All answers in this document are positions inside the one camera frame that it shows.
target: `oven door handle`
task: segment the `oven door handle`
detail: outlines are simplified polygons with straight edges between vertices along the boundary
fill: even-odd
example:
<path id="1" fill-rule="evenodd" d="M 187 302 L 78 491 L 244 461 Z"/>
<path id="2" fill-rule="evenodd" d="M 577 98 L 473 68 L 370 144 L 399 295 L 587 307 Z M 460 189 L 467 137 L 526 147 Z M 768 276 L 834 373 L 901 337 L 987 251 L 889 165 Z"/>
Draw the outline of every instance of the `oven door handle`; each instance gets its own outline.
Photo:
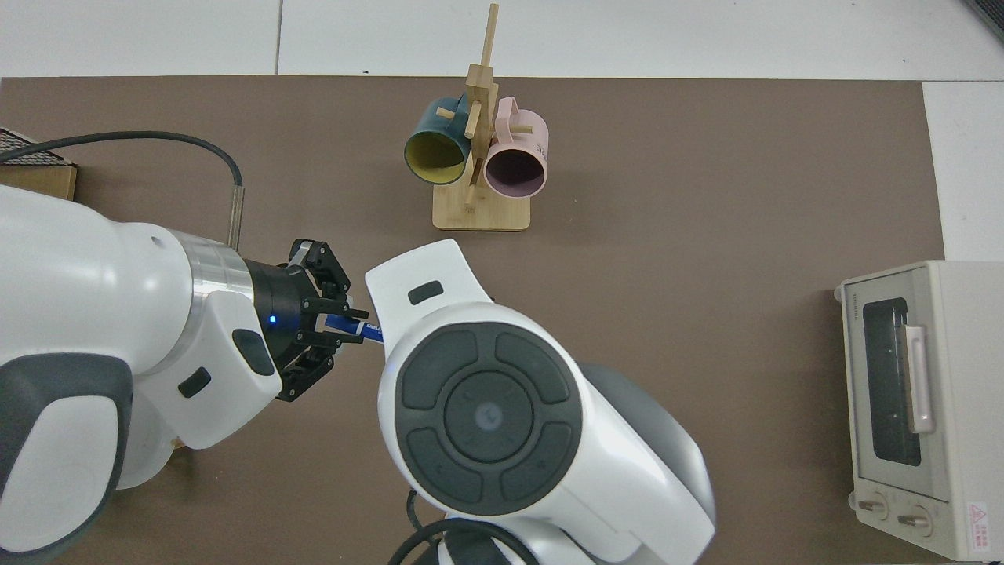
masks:
<path id="1" fill-rule="evenodd" d="M 926 332 L 924 326 L 900 326 L 900 343 L 906 350 L 906 393 L 910 410 L 907 422 L 914 434 L 931 434 L 935 418 L 931 410 L 931 380 L 928 373 Z"/>

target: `toaster oven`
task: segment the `toaster oven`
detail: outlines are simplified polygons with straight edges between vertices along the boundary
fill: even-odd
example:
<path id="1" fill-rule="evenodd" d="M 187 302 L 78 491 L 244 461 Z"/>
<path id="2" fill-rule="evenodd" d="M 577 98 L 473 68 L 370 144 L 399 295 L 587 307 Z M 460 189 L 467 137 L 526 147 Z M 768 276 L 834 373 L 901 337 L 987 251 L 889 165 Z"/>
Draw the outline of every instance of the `toaster oven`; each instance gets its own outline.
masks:
<path id="1" fill-rule="evenodd" d="M 1004 263 L 841 282 L 857 519 L 960 561 L 1004 559 Z"/>

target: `teal mug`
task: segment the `teal mug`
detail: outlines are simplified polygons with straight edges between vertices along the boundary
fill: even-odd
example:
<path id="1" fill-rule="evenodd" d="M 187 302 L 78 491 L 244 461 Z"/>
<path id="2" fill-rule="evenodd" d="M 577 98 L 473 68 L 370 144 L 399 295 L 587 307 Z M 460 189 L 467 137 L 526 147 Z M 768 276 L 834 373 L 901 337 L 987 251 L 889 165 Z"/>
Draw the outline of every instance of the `teal mug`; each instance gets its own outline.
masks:
<path id="1" fill-rule="evenodd" d="M 471 139 L 464 136 L 470 109 L 467 94 L 433 100 L 405 144 L 405 162 L 420 179 L 450 184 L 464 174 Z"/>

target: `black cable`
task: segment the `black cable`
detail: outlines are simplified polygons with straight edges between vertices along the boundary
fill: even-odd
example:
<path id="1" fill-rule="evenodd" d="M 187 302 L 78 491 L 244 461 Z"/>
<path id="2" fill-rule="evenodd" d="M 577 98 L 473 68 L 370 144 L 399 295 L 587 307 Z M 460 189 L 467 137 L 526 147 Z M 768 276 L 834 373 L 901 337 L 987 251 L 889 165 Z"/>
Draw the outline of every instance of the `black cable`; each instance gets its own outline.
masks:
<path id="1" fill-rule="evenodd" d="M 233 157 L 228 155 L 226 151 L 223 151 L 219 147 L 209 143 L 206 139 L 202 139 L 192 135 L 186 135 L 185 133 L 174 133 L 171 131 L 157 131 L 157 130 L 105 131 L 103 133 L 88 133 L 86 135 L 60 137 L 57 139 L 35 143 L 25 147 L 19 147 L 17 149 L 4 151 L 0 153 L 0 163 L 3 163 L 5 161 L 11 161 L 13 159 L 17 159 L 18 157 L 24 157 L 25 155 L 31 155 L 32 153 L 52 151 L 53 149 L 59 149 L 60 147 L 69 147 L 71 145 L 84 145 L 88 143 L 112 140 L 112 139 L 170 139 L 170 140 L 178 140 L 182 143 L 188 143 L 199 146 L 203 149 L 213 152 L 220 159 L 223 159 L 223 162 L 227 164 L 227 167 L 230 167 L 230 173 L 234 176 L 235 185 L 237 186 L 244 185 L 244 178 L 241 176 L 241 171 L 237 167 L 237 162 L 235 162 Z"/>
<path id="2" fill-rule="evenodd" d="M 521 542 L 516 536 L 494 524 L 476 522 L 465 518 L 448 518 L 446 520 L 440 520 L 439 522 L 433 522 L 428 526 L 423 526 L 417 532 L 409 536 L 409 538 L 405 540 L 405 543 L 401 544 L 398 551 L 396 551 L 394 556 L 391 557 L 391 561 L 388 562 L 388 565 L 402 565 L 405 562 L 405 558 L 408 557 L 408 554 L 418 547 L 424 540 L 431 538 L 436 534 L 448 532 L 476 532 L 484 534 L 495 538 L 505 544 L 506 547 L 516 552 L 516 555 L 522 559 L 523 563 L 526 565 L 540 565 L 540 562 L 537 561 L 537 558 L 530 552 L 530 549 L 526 547 L 526 544 Z"/>
<path id="3" fill-rule="evenodd" d="M 234 177 L 233 194 L 231 195 L 230 198 L 230 227 L 227 232 L 227 245 L 232 247 L 235 251 L 237 250 L 237 245 L 240 241 L 240 234 L 241 234 L 241 217 L 243 216 L 243 211 L 244 211 L 244 177 L 241 176 L 241 170 L 237 167 L 237 162 L 234 161 L 233 157 L 231 157 L 226 151 L 223 151 L 219 147 L 209 143 L 206 139 L 199 138 L 193 135 L 186 135 L 185 133 L 175 133 L 172 131 L 158 131 L 158 130 L 104 131 L 103 133 L 87 133 L 85 135 L 61 137 L 58 139 L 31 144 L 25 147 L 12 149 L 10 151 L 0 152 L 0 163 L 4 163 L 5 161 L 11 161 L 13 159 L 17 159 L 18 157 L 24 157 L 25 155 L 31 155 L 33 153 L 41 153 L 43 151 L 51 151 L 53 149 L 59 149 L 60 147 L 69 147 L 71 145 L 84 145 L 88 143 L 112 140 L 112 139 L 177 140 L 201 147 L 205 150 L 212 152 L 214 155 L 222 159 L 223 162 L 227 164 L 227 167 L 230 168 L 230 174 L 233 175 Z"/>
<path id="4" fill-rule="evenodd" d="M 415 513 L 415 497 L 419 495 L 415 489 L 408 492 L 408 500 L 405 501 L 405 512 L 408 513 L 408 521 L 412 523 L 412 527 L 416 530 L 421 530 L 423 528 L 422 521 L 419 520 L 419 515 Z M 436 539 L 428 538 L 429 547 L 436 547 Z"/>

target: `wooden stand base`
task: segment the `wooden stand base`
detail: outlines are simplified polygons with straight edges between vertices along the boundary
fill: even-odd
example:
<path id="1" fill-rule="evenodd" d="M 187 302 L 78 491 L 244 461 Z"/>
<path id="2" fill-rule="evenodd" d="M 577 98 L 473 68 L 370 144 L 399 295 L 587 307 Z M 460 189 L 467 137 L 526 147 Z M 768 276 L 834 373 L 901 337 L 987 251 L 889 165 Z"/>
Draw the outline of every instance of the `wooden stand base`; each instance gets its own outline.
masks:
<path id="1" fill-rule="evenodd" d="M 433 186 L 433 225 L 446 230 L 522 231 L 530 227 L 530 199 L 506 198 L 471 185 L 474 167 L 451 184 Z"/>

